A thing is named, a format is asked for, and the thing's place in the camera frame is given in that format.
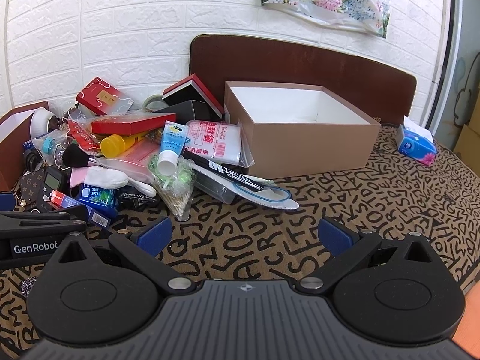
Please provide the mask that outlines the black white marker pack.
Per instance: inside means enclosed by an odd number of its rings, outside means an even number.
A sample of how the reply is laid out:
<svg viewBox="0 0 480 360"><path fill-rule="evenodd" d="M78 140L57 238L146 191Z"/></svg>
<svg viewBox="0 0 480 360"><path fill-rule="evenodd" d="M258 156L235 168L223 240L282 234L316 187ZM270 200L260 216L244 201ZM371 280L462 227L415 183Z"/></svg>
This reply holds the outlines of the black white marker pack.
<svg viewBox="0 0 480 360"><path fill-rule="evenodd" d="M244 175L237 173L219 163L215 163L208 158L203 158L189 150L184 150L182 155L185 159L193 161L195 165L198 165L210 172L216 173L219 176L224 177L225 179L236 182L237 184L240 184L247 189L250 189L251 191L259 192L261 190L264 190L264 186L262 186L262 184L250 180Z"/></svg>

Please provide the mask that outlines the white round jar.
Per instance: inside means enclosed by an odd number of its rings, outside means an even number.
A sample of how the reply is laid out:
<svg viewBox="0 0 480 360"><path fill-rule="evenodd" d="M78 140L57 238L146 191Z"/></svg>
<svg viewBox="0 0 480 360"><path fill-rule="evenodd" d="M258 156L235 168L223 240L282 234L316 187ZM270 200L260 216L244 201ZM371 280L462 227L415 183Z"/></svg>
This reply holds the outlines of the white round jar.
<svg viewBox="0 0 480 360"><path fill-rule="evenodd" d="M39 107L33 112L30 121L30 137L32 139L41 137L59 128L57 116L44 107Z"/></svg>

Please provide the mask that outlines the pink printed zip bag pack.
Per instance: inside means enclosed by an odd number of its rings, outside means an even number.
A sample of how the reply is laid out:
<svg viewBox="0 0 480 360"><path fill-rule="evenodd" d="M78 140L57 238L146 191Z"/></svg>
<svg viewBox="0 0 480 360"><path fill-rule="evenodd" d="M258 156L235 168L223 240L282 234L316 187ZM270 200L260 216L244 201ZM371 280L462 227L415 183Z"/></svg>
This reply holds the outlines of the pink printed zip bag pack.
<svg viewBox="0 0 480 360"><path fill-rule="evenodd" d="M238 125L191 120L185 150L220 164L239 165L242 152Z"/></svg>

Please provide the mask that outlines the yellow plastic bottle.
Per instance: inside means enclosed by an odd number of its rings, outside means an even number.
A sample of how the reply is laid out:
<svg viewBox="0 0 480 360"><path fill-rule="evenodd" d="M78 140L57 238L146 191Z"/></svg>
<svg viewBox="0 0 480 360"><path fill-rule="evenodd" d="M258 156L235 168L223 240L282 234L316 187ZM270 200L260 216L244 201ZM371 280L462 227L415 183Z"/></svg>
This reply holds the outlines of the yellow plastic bottle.
<svg viewBox="0 0 480 360"><path fill-rule="evenodd" d="M109 135L101 140L100 150L106 158L116 158L126 152L141 139L144 134L136 134L132 136L121 136L118 134Z"/></svg>

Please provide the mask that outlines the red black open gift box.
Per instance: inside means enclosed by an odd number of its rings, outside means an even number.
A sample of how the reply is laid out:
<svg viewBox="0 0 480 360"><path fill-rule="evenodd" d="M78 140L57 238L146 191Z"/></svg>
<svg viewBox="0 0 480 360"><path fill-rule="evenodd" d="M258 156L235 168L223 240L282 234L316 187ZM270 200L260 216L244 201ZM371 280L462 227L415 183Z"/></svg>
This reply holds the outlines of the red black open gift box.
<svg viewBox="0 0 480 360"><path fill-rule="evenodd" d="M189 100L199 101L207 105L212 120L218 121L224 117L223 105L196 74L191 74L166 88L162 100L169 106Z"/></svg>

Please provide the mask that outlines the red white patterned box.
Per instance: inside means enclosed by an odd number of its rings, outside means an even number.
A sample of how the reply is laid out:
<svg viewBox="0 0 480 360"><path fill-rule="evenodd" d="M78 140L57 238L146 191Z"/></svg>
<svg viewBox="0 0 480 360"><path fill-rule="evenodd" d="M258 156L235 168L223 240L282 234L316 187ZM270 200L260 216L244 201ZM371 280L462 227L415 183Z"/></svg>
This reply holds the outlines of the red white patterned box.
<svg viewBox="0 0 480 360"><path fill-rule="evenodd" d="M77 94L76 100L96 116L124 115L134 105L131 97L98 76Z"/></svg>

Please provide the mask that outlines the red blue small box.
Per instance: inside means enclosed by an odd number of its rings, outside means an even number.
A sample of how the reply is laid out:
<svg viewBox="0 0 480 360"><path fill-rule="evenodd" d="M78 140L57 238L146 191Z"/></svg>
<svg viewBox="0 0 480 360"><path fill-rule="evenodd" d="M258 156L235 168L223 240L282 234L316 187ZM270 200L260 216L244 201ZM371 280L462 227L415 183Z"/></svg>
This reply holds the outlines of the red blue small box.
<svg viewBox="0 0 480 360"><path fill-rule="evenodd" d="M82 203L79 202L78 200L69 197L68 195L54 189L49 198L49 204L55 207L61 207L61 208L70 208L74 206L81 206Z"/></svg>

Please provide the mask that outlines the pink white sock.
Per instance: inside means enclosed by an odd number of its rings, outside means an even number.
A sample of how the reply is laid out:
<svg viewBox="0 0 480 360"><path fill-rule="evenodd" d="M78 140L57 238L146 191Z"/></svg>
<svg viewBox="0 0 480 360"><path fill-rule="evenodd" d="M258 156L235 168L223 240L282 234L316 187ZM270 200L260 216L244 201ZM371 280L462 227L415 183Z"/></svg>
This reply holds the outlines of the pink white sock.
<svg viewBox="0 0 480 360"><path fill-rule="evenodd" d="M101 189L120 189L128 184L128 176L121 171L101 166L73 168L69 186L74 188L80 184Z"/></svg>

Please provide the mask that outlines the blue green gum box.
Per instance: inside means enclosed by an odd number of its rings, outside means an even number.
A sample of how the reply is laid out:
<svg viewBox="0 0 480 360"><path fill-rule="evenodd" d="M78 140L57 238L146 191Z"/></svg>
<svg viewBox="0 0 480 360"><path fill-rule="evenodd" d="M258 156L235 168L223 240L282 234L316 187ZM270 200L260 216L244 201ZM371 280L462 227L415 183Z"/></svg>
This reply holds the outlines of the blue green gum box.
<svg viewBox="0 0 480 360"><path fill-rule="evenodd" d="M95 211L104 214L109 219L118 216L116 192L113 189L102 189L99 187L81 184L78 200Z"/></svg>

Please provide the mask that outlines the blue white cream tube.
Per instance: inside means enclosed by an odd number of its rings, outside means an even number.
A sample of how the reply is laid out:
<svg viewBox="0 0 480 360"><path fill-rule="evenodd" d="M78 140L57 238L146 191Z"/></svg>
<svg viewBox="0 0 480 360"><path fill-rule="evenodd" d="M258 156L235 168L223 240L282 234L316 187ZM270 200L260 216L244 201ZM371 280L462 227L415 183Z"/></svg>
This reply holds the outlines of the blue white cream tube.
<svg viewBox="0 0 480 360"><path fill-rule="evenodd" d="M186 125L170 121L165 123L157 160L157 170L161 175L172 176L176 172L187 134Z"/></svg>

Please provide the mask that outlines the white insole with blue band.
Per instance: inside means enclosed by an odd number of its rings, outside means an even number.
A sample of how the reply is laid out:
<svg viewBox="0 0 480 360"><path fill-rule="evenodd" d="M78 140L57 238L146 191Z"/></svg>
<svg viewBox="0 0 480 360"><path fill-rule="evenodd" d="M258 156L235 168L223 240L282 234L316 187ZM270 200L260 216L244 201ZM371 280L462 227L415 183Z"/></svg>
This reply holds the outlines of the white insole with blue band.
<svg viewBox="0 0 480 360"><path fill-rule="evenodd" d="M253 192L243 184L202 169L200 166L194 166L193 169L196 173L194 186L222 203L231 205L236 197L241 197L258 206L275 210L296 211L299 209L299 204L292 199L291 193L287 189L277 186L272 180L246 175L247 179L264 187L259 192Z"/></svg>

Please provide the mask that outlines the brown monogram pouch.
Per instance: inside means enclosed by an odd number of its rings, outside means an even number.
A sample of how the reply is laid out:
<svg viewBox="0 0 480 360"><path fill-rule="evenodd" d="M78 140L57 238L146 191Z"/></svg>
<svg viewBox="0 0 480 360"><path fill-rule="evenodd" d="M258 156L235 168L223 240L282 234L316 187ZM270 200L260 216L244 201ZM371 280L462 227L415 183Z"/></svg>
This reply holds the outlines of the brown monogram pouch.
<svg viewBox="0 0 480 360"><path fill-rule="evenodd" d="M26 211L36 207L46 170L26 172L19 180L19 204Z"/></svg>

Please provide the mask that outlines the black makeup brush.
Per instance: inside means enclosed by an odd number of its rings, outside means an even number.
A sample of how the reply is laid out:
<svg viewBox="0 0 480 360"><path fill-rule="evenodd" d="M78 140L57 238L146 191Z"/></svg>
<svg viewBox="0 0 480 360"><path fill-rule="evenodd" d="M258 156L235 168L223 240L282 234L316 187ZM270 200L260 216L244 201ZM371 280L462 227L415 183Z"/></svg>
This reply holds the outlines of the black makeup brush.
<svg viewBox="0 0 480 360"><path fill-rule="evenodd" d="M97 166L98 161L91 158L78 145L70 144L63 153L63 164L70 168Z"/></svg>

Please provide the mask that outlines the cotton swab bag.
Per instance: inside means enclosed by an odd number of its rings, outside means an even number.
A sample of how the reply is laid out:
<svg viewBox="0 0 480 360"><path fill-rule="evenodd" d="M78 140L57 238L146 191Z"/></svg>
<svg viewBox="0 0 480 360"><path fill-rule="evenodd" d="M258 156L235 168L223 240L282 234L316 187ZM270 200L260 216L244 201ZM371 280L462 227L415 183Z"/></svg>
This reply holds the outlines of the cotton swab bag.
<svg viewBox="0 0 480 360"><path fill-rule="evenodd" d="M176 220L185 222L190 217L193 191L193 188L188 188L182 193L174 193L171 190L160 189L158 194Z"/></svg>

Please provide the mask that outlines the dark brown wooden board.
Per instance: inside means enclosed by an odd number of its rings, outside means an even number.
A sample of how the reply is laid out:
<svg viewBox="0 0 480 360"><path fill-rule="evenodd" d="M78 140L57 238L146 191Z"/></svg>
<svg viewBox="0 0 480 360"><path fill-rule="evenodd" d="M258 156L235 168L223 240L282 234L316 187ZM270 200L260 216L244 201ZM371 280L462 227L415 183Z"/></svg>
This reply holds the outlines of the dark brown wooden board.
<svg viewBox="0 0 480 360"><path fill-rule="evenodd" d="M383 124L410 112L416 78L371 59L330 49L237 35L202 34L190 44L190 72L219 102L228 81L324 86Z"/></svg>

